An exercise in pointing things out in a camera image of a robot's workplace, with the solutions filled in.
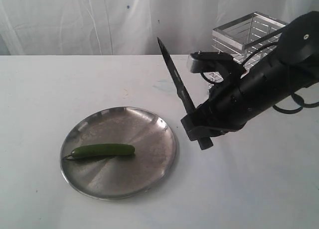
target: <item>wire basket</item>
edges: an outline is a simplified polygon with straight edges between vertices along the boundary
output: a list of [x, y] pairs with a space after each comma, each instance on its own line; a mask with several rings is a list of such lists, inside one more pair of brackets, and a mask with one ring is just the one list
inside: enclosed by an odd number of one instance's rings
[[[242, 63], [261, 46], [277, 41], [286, 25], [286, 22], [256, 11], [213, 29], [212, 46], [219, 52], [231, 54], [237, 63]], [[245, 64], [246, 70], [249, 71], [272, 49], [273, 47], [268, 47], [252, 57]], [[213, 72], [208, 77], [214, 82], [223, 80], [218, 72]]]

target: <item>white table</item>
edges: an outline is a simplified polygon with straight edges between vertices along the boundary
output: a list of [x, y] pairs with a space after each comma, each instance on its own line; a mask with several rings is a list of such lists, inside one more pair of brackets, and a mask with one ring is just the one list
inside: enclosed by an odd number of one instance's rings
[[[187, 56], [173, 60], [195, 104], [204, 101], [206, 83], [188, 72]], [[181, 126], [185, 110], [162, 56], [2, 56], [0, 99], [1, 229], [319, 226], [319, 109], [269, 109], [201, 151]], [[157, 187], [99, 201], [65, 182], [59, 153], [76, 123], [116, 106], [163, 117], [180, 152]]]

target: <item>white backdrop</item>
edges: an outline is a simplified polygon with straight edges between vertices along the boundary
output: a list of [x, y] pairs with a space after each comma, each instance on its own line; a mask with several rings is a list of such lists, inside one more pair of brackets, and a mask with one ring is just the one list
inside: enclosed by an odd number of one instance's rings
[[187, 54], [211, 49], [214, 27], [253, 11], [290, 22], [318, 8], [319, 0], [0, 0], [0, 54], [159, 54], [157, 36], [171, 54]]

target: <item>metal plate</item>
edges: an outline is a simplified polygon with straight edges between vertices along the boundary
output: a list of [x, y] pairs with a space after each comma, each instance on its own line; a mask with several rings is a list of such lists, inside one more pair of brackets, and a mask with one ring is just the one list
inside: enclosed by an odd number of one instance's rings
[[[65, 160], [79, 146], [126, 143], [133, 156]], [[170, 169], [176, 153], [174, 134], [156, 114], [133, 107], [97, 112], [78, 123], [61, 149], [61, 169], [77, 191], [97, 199], [120, 199], [147, 191]]]

